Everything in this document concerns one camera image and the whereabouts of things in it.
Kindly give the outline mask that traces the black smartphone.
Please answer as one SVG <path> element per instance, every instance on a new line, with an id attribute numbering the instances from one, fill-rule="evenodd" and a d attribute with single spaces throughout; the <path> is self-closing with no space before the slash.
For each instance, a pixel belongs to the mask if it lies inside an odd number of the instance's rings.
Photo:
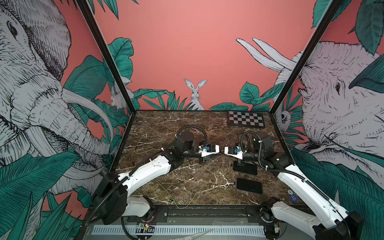
<path id="1" fill-rule="evenodd" d="M 235 172 L 254 175 L 254 176 L 258 174 L 258 168 L 256 165 L 249 164 L 249 163 L 243 163 L 242 165 L 240 165 L 238 161 L 233 162 L 233 170 Z"/>
<path id="2" fill-rule="evenodd" d="M 243 178 L 237 178 L 236 187 L 240 191 L 245 191 L 245 192 L 259 194 L 259 195 L 263 194 L 263 186 L 262 186 L 262 183 L 260 182 L 247 180 Z"/>

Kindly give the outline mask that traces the green wired earphones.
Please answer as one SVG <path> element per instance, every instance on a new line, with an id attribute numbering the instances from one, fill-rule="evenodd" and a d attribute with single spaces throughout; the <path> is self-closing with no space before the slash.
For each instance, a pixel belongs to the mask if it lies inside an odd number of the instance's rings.
<path id="1" fill-rule="evenodd" d="M 142 194 L 147 194 L 155 203 L 174 205 L 185 209 L 190 205 L 215 205 L 215 193 L 235 188 L 231 170 L 209 169 L 202 165 L 182 167 L 167 177 L 153 180 Z"/>

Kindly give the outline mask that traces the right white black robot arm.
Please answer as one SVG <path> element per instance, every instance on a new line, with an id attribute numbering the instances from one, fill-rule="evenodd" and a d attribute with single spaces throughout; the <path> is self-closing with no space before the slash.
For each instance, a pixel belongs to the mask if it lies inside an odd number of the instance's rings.
<path id="1" fill-rule="evenodd" d="M 276 153 L 269 137 L 261 137 L 254 131 L 241 135 L 238 146 L 225 147 L 227 156 L 249 161 L 272 173 L 290 187 L 310 208 L 308 214 L 272 197 L 262 203 L 259 214 L 273 228 L 265 230 L 266 238 L 281 237 L 278 222 L 285 222 L 306 233 L 314 240 L 360 240 L 364 226 L 363 217 L 348 212 L 320 190 L 287 155 Z"/>

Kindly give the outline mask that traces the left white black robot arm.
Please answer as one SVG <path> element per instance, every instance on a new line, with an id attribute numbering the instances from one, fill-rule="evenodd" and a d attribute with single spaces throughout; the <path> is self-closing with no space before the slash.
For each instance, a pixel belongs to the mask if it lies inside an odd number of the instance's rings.
<path id="1" fill-rule="evenodd" d="M 195 146 L 194 134 L 188 129 L 200 131 L 204 140 Z M 218 145 L 208 144 L 208 135 L 199 126 L 183 126 L 174 140 L 158 152 L 146 157 L 130 172 L 107 173 L 92 196 L 92 211 L 84 222 L 89 226 L 98 219 L 109 225 L 121 217 L 145 217 L 154 206 L 145 197 L 132 197 L 132 193 L 157 177 L 180 167 L 185 158 L 204 159 L 220 153 Z"/>

